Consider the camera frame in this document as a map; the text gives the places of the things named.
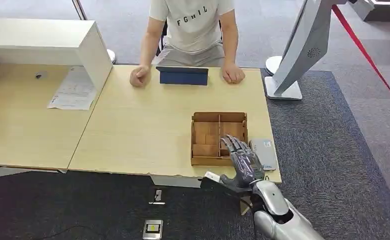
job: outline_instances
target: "robotic arm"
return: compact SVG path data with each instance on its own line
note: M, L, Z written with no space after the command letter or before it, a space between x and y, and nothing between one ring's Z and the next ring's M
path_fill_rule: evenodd
M230 151L236 176L230 179L221 175L219 180L211 177L213 173L208 172L205 176L237 197L250 196L254 224L262 234L273 240L324 240L283 197L277 186L264 180L264 170L258 157L246 143L230 135L222 137L221 141Z

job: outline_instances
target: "blue tablet case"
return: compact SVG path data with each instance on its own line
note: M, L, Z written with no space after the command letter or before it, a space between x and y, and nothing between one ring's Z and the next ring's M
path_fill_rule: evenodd
M192 67L157 66L160 71L159 82L162 84L208 85L208 69Z

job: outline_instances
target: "box divider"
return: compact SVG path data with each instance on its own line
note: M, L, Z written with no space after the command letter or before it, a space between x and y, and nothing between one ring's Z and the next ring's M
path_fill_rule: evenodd
M221 114L218 114L218 156L221 157Z

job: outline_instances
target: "wooden table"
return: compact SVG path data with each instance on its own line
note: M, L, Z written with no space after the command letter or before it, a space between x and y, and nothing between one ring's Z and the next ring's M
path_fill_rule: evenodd
M36 79L37 72L46 77ZM68 67L0 64L0 166L67 170L93 111L47 109Z
M209 69L208 86L161 85L154 67L145 89L128 79L135 66L115 65L69 165L70 170L151 175L156 184L196 187L206 171L235 175L232 167L192 167L194 112L246 112L250 138L273 139L258 69L244 69L239 85ZM281 182L280 171L267 173Z

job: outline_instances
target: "dark carpet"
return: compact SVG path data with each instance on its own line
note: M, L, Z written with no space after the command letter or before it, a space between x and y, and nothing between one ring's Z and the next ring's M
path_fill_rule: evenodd
M268 101L283 194L327 240L390 240L390 192L331 72L310 71L304 99ZM149 205L147 176L28 172L0 177L0 240L28 240L87 226L108 240L141 239L145 219L165 240L250 240L251 216L205 189L168 187ZM103 239L84 228L51 238Z

